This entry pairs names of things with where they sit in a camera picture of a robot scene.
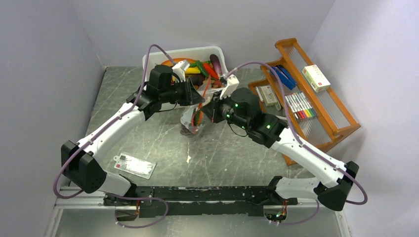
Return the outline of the clear zip top bag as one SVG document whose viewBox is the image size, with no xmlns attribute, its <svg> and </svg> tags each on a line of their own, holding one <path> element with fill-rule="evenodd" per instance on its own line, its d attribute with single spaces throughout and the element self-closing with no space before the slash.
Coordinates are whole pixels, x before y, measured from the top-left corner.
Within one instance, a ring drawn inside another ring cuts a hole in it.
<svg viewBox="0 0 419 237">
<path fill-rule="evenodd" d="M 211 89 L 210 82 L 208 79 L 204 79 L 200 76 L 191 76 L 190 80 L 194 85 L 194 88 L 205 97 L 208 89 Z M 205 115 L 200 112 L 202 104 L 189 106 L 182 114 L 180 122 L 181 124 L 192 124 L 193 126 L 204 125 L 205 126 Z"/>
</svg>

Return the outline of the toy dark grapes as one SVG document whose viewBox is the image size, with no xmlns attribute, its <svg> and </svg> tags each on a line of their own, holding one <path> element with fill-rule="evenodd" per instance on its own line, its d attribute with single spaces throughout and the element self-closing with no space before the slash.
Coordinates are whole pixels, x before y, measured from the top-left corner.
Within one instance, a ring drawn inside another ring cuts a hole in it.
<svg viewBox="0 0 419 237">
<path fill-rule="evenodd" d="M 198 136 L 201 133 L 201 130 L 204 128 L 204 125 L 193 126 L 192 124 L 182 124 L 180 129 L 180 134 L 187 137 Z"/>
</svg>

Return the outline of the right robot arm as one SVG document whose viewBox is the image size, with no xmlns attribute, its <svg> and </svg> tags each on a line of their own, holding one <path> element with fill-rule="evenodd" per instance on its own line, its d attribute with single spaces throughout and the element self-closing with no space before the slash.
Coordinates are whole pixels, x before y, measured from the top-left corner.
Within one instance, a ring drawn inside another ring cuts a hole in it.
<svg viewBox="0 0 419 237">
<path fill-rule="evenodd" d="M 334 159 L 294 135 L 284 121 L 261 110 L 258 97 L 249 89 L 239 88 L 227 98 L 216 92 L 200 110 L 214 123 L 226 121 L 240 127 L 252 141 L 290 157 L 313 174 L 313 178 L 305 179 L 273 178 L 266 192 L 271 204 L 306 198 L 341 211 L 349 202 L 347 197 L 359 166 Z"/>
</svg>

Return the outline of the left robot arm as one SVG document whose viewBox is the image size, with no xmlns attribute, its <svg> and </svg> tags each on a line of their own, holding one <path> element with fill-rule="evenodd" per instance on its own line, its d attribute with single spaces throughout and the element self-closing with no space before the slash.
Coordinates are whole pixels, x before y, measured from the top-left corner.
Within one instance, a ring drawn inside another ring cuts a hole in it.
<svg viewBox="0 0 419 237">
<path fill-rule="evenodd" d="M 85 193 L 95 191 L 112 193 L 124 205 L 136 201 L 137 191 L 127 178 L 106 171 L 97 159 L 131 130 L 159 112 L 162 104 L 196 105 L 204 101 L 185 73 L 189 64 L 181 61 L 173 67 L 156 65 L 148 81 L 132 93 L 120 109 L 90 135 L 61 147 L 61 174 L 70 179 Z"/>
</svg>

